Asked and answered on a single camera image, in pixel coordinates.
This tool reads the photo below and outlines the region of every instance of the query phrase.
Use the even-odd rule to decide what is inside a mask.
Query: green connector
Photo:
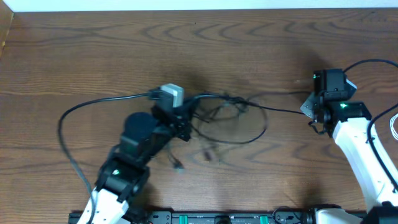
[[[180,224],[188,224],[188,216],[180,215]]]
[[[260,216],[260,224],[268,224],[268,217],[267,216]]]

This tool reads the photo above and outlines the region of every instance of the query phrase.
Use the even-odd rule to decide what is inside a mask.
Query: wood grain
[[[2,54],[2,50],[6,45],[6,39],[11,26],[13,15],[14,13],[1,0],[0,1],[0,57]]]
[[[0,223],[66,223],[87,193],[56,137],[59,116],[86,100],[142,93],[164,83],[187,93],[264,92],[263,105],[298,110],[312,72],[364,58],[398,60],[397,9],[19,13],[0,63]],[[350,71],[355,96],[372,114],[396,103],[394,68],[372,63]],[[123,120],[147,111],[145,99],[101,103],[71,114],[68,146],[93,183]],[[336,203],[364,210],[344,154],[308,119],[268,111],[268,130],[245,146],[218,146],[197,136],[174,141],[186,170],[170,168],[165,152],[151,163],[139,199],[174,210],[273,210]],[[263,126],[253,110],[239,124],[210,127],[219,138],[249,139]],[[377,131],[398,164],[389,117]]]

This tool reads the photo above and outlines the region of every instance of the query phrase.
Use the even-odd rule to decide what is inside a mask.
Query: green led light
[[[120,171],[119,171],[119,170],[114,170],[114,171],[112,172],[112,174],[113,174],[113,175],[119,175],[119,174],[120,174]]]

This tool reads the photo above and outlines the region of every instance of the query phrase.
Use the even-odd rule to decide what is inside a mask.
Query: black cable
[[[169,162],[173,165],[173,168],[175,170],[184,169],[182,162],[174,156],[170,143],[167,143],[165,148],[167,150],[167,158],[169,159]]]
[[[257,98],[259,96],[263,95],[296,95],[296,94],[308,94],[310,95],[312,92],[311,91],[291,91],[291,92],[278,92],[278,91],[265,91],[262,93],[258,93],[255,95],[250,96],[246,100],[251,100],[253,98]]]
[[[97,99],[97,100],[91,100],[91,101],[87,101],[85,103],[81,103],[79,105],[76,105],[72,108],[70,108],[69,110],[67,110],[66,112],[64,112],[64,114],[62,114],[61,118],[58,121],[58,140],[60,142],[60,146],[61,149],[63,151],[63,153],[65,153],[66,157],[69,159],[70,164],[72,165],[72,167],[74,168],[74,170],[76,171],[77,175],[80,177],[80,179],[85,183],[86,185],[86,189],[88,194],[90,195],[90,200],[91,200],[91,206],[92,206],[92,210],[91,210],[91,216],[90,219],[87,223],[91,224],[91,222],[94,219],[94,214],[95,214],[95,209],[96,209],[96,203],[94,201],[94,198],[91,194],[92,189],[91,189],[91,185],[90,182],[87,180],[87,178],[85,177],[82,169],[79,167],[79,165],[77,164],[76,160],[72,157],[72,155],[70,154],[70,151],[67,148],[67,145],[65,144],[65,140],[63,139],[63,134],[62,134],[62,124],[63,124],[63,120],[68,116],[68,114],[70,114],[72,111],[87,106],[87,105],[91,105],[93,103],[100,103],[100,102],[105,102],[105,101],[114,101],[114,100],[127,100],[127,99],[133,99],[133,98],[138,98],[138,97],[142,97],[142,96],[148,96],[147,93],[143,93],[143,94],[136,94],[136,95],[129,95],[129,96],[117,96],[117,97],[110,97],[110,98],[102,98],[102,99]]]
[[[210,122],[217,122],[217,121],[227,121],[227,120],[232,120],[232,119],[236,119],[239,118],[243,113],[247,112],[247,105],[243,105],[242,108],[238,107],[237,104],[233,104],[233,106],[237,109],[237,113],[234,116],[230,116],[227,118],[216,118],[216,115],[218,114],[218,112],[220,112],[220,109],[222,109],[223,107],[225,107],[226,105],[228,106],[230,103],[228,101],[220,104],[219,106],[210,109],[208,111],[205,111],[203,108],[198,107],[198,109],[205,111],[203,114],[199,115],[197,112],[194,112],[194,117],[199,119],[200,121],[206,122],[206,123],[210,123]]]
[[[296,92],[291,92],[291,93],[286,93],[286,94],[289,95],[289,94],[299,94],[299,93],[308,93],[308,92],[307,91],[296,91]],[[304,113],[298,112],[298,111],[275,109],[275,108],[270,108],[270,107],[267,107],[267,106],[261,106],[261,105],[259,105],[257,103],[249,101],[249,99],[251,99],[251,98],[254,98],[254,97],[257,97],[257,96],[260,96],[260,95],[264,95],[264,94],[265,93],[260,93],[258,95],[254,95],[252,97],[249,97],[247,100],[245,100],[244,98],[241,98],[239,96],[238,97],[231,97],[231,96],[228,96],[228,95],[217,95],[217,94],[212,94],[212,93],[206,93],[206,94],[200,94],[200,95],[194,96],[193,98],[191,98],[189,100],[195,101],[195,100],[200,100],[202,98],[219,98],[219,99],[222,99],[222,100],[226,100],[228,103],[231,103],[231,104],[233,104],[235,106],[236,106],[236,104],[241,104],[241,105],[245,106],[245,108],[238,108],[237,107],[237,109],[238,109],[237,115],[236,116],[232,116],[230,118],[214,119],[214,117],[212,117],[212,118],[206,120],[205,118],[202,118],[200,116],[194,116],[195,118],[198,118],[200,121],[204,121],[206,123],[210,123],[210,121],[220,121],[220,120],[225,121],[227,119],[237,118],[238,116],[241,115],[241,113],[246,112],[245,109],[246,109],[247,106],[253,106],[255,108],[259,108],[259,109],[262,109],[262,110],[272,110],[272,111],[280,111],[280,112],[287,112],[287,113],[304,114]],[[221,104],[220,106],[217,106],[216,108],[214,108],[212,110],[207,111],[205,113],[205,115],[207,116],[209,114],[212,114],[214,110],[218,111],[223,105],[224,105],[224,103]],[[261,133],[258,136],[256,136],[255,138],[250,139],[248,141],[236,142],[236,141],[225,141],[225,140],[215,139],[215,138],[212,138],[212,137],[209,137],[209,136],[203,134],[201,131],[198,130],[198,128],[194,127],[192,124],[191,124],[191,127],[199,136],[201,136],[201,137],[203,137],[203,138],[205,138],[205,139],[207,139],[209,141],[223,143],[223,144],[249,144],[249,143],[254,142],[255,140],[259,139],[267,131],[267,129],[264,128],[261,131]]]
[[[290,208],[289,206],[286,206],[286,205],[279,206],[279,207],[277,207],[277,208],[274,210],[274,212],[272,212],[271,218],[275,221],[276,224],[281,224],[281,223],[280,223],[279,221],[277,221],[276,218],[275,218],[275,212],[278,211],[278,210],[280,210],[281,208],[287,208],[287,209],[289,209],[290,212],[293,213],[293,215],[295,216],[295,218],[298,219],[298,222],[297,222],[297,223],[294,223],[294,224],[301,224],[301,217],[299,218],[299,216],[293,211],[293,209]]]
[[[388,170],[388,168],[386,167],[386,165],[384,164],[384,162],[383,162],[383,160],[381,159],[381,157],[380,157],[380,155],[379,155],[379,153],[378,153],[376,147],[374,146],[373,138],[372,138],[372,134],[371,134],[371,129],[372,129],[372,126],[374,125],[374,123],[375,123],[379,118],[381,118],[381,117],[384,116],[386,113],[392,111],[393,109],[395,109],[395,108],[397,108],[397,107],[398,107],[398,103],[397,103],[396,105],[392,106],[391,108],[389,108],[388,110],[385,110],[385,111],[382,112],[381,114],[375,116],[375,117],[371,120],[371,122],[369,123],[368,129],[367,129],[367,131],[366,131],[366,134],[367,134],[367,136],[368,136],[368,141],[369,141],[369,144],[370,144],[370,146],[371,146],[371,148],[372,148],[372,151],[373,151],[374,155],[376,156],[377,161],[379,161],[380,166],[383,168],[384,172],[386,173],[386,175],[388,176],[388,178],[389,178],[390,181],[392,182],[392,184],[393,184],[393,186],[394,186],[394,190],[398,190],[398,184],[397,184],[396,180],[393,178],[393,176],[391,175],[391,173],[390,173],[390,171]]]
[[[261,138],[261,136],[267,131],[267,129],[263,129],[262,132],[255,138],[250,139],[248,141],[241,141],[241,142],[235,142],[235,141],[225,141],[225,140],[218,140],[218,139],[214,139],[212,137],[209,137],[205,134],[203,134],[202,132],[200,132],[197,128],[195,128],[193,125],[191,125],[191,128],[198,133],[199,136],[209,140],[209,141],[213,141],[213,142],[218,142],[218,143],[224,143],[224,144],[249,144],[251,142],[254,142],[255,140]]]
[[[390,61],[390,60],[377,59],[377,58],[376,58],[376,59],[366,59],[366,60],[358,61],[358,62],[356,62],[356,63],[350,65],[348,68],[344,69],[344,72],[347,72],[348,70],[354,68],[354,67],[357,66],[357,65],[361,65],[361,64],[363,64],[363,63],[368,63],[368,62],[382,62],[382,63],[388,63],[388,64],[393,65],[393,66],[395,66],[396,68],[398,68],[398,63],[395,63],[395,62]],[[392,111],[393,109],[395,109],[395,108],[397,108],[397,107],[398,107],[398,104],[392,106],[392,107],[389,108],[388,110],[385,110],[385,111],[382,112],[381,114],[379,114],[379,115],[377,115],[376,117],[374,117],[374,118],[371,120],[371,122],[368,124],[368,128],[367,128],[367,130],[366,130],[366,135],[367,135],[367,137],[368,137],[368,141],[369,141],[369,144],[370,144],[370,146],[371,146],[371,149],[372,149],[374,155],[376,156],[377,161],[379,161],[380,166],[383,168],[384,172],[386,173],[386,175],[387,175],[388,178],[390,179],[391,183],[393,184],[393,186],[394,186],[394,191],[395,191],[395,190],[398,190],[398,184],[397,184],[396,180],[393,178],[393,176],[391,175],[391,173],[389,172],[388,168],[386,167],[386,165],[384,164],[383,160],[381,159],[381,157],[380,157],[380,155],[379,155],[379,153],[378,153],[376,147],[374,146],[373,138],[372,138],[372,134],[371,134],[371,129],[372,129],[372,126],[374,125],[374,123],[375,123],[380,117],[384,116],[386,113]]]
[[[393,65],[393,66],[398,68],[398,63],[395,63],[393,61],[386,60],[386,59],[373,58],[373,59],[360,60],[360,61],[350,65],[348,68],[344,69],[343,72],[346,73],[348,70],[352,69],[353,67],[355,67],[357,65],[361,65],[363,63],[368,63],[368,62],[382,62],[382,63],[387,63],[387,64],[390,64],[390,65]]]

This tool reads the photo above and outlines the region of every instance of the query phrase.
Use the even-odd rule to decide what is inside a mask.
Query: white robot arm
[[[106,189],[101,189],[99,192],[94,189],[91,194],[96,204],[95,215],[92,223],[130,224],[130,222],[122,219],[122,216],[126,214],[129,209],[129,204],[126,200],[118,202],[118,196]],[[78,224],[87,224],[90,220],[92,209],[91,201],[88,201]]]
[[[364,103],[348,101],[356,86],[338,69],[317,71],[314,80],[315,91],[302,111],[313,118],[310,125],[317,133],[327,133],[344,152],[361,187],[367,213],[373,214],[373,208],[389,213],[391,207],[398,206],[398,171],[383,148]],[[323,124],[323,130],[317,131],[313,123]],[[320,224],[363,221],[340,208],[319,209],[314,219]]]

